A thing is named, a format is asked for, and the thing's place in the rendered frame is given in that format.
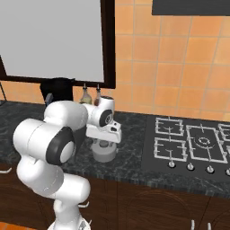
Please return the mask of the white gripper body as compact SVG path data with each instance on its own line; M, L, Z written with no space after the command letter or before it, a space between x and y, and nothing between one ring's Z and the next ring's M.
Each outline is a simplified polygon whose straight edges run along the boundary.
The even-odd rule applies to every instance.
M122 132L120 127L111 125L102 128L98 128L94 125L88 125L86 128L86 135L91 138L119 143L121 141Z

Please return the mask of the pale oil bottle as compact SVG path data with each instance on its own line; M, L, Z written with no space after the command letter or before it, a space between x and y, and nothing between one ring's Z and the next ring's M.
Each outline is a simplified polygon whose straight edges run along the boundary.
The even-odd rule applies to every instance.
M92 103L92 97L91 97L91 95L87 91L86 84L84 84L84 87L83 87L83 96L80 99L80 103L88 103L88 104Z

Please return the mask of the dark brown sauce bottle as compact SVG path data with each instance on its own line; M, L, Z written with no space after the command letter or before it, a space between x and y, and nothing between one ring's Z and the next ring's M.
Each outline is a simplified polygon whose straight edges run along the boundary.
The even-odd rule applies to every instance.
M97 92L97 94L96 94L96 97L94 99L93 104L95 106L98 106L99 103L100 103L100 98L101 98L101 88L100 88L100 86L98 84L97 84L96 92Z

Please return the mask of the grey wall cupboard door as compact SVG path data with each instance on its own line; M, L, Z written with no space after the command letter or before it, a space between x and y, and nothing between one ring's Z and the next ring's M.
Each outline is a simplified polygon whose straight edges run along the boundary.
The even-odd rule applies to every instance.
M115 0L0 0L0 80L116 87Z

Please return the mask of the black gas hob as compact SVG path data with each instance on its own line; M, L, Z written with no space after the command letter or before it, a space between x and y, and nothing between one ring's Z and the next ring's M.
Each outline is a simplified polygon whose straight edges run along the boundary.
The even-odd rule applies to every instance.
M175 168L168 163L174 161ZM192 163L194 171L187 165ZM212 166L214 173L208 173ZM230 182L230 122L149 115L141 168L144 171Z

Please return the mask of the dark extractor hood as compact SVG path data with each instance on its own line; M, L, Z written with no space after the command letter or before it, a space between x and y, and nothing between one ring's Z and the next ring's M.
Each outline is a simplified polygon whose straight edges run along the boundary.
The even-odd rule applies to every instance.
M230 0L153 0L152 15L230 16Z

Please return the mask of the dark brown cupboard door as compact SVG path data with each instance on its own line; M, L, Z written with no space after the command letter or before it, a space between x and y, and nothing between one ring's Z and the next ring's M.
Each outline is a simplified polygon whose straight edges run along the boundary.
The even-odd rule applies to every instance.
M190 230L191 220L199 230L208 204L203 195L125 182L117 196L119 230Z
M47 230L55 220L53 200L34 193L18 179L16 166L0 163L0 221Z
M230 199L211 198L209 202L212 230L230 230Z

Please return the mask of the grey blender lid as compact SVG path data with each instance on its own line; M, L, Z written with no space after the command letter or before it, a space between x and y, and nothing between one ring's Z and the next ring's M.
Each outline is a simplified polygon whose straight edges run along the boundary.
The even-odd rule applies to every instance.
M117 144L106 140L95 139L91 149L94 160L100 163L112 161L117 154Z

